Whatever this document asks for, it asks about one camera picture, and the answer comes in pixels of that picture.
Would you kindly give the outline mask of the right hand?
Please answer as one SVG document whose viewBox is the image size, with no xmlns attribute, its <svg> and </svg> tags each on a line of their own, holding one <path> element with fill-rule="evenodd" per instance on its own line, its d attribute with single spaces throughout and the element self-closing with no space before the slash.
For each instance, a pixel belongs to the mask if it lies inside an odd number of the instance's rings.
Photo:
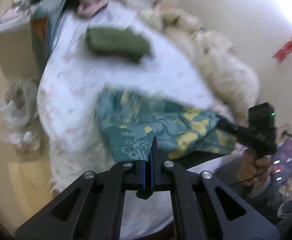
<svg viewBox="0 0 292 240">
<path fill-rule="evenodd" d="M 237 182 L 243 186 L 263 185 L 270 174 L 271 159 L 264 156 L 256 158 L 256 153 L 251 149 L 246 149 L 242 155 L 242 161 L 236 174 Z"/>
</svg>

